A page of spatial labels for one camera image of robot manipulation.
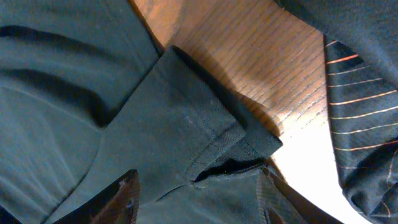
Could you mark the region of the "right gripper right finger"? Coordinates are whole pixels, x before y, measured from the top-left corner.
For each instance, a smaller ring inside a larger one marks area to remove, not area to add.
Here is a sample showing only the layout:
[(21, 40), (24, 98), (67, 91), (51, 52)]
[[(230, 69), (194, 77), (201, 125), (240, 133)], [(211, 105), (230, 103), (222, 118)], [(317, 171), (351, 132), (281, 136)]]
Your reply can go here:
[(266, 168), (262, 171), (262, 222), (341, 224)]

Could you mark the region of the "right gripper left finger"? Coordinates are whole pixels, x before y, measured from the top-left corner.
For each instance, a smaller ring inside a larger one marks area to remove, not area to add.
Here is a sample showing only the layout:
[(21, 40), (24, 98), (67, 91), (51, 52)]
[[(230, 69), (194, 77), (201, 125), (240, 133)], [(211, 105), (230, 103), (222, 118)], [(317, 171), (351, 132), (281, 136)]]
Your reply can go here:
[(136, 224), (139, 194), (138, 172), (131, 169), (55, 224)]

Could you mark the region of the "black polo shirt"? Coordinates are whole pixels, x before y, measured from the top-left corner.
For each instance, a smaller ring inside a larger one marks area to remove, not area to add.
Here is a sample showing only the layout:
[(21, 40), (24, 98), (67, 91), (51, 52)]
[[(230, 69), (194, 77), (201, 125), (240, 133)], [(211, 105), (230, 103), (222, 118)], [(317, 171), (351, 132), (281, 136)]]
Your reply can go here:
[(282, 145), (127, 1), (1, 2), (1, 222), (90, 221), (139, 174), (138, 223), (260, 223)]

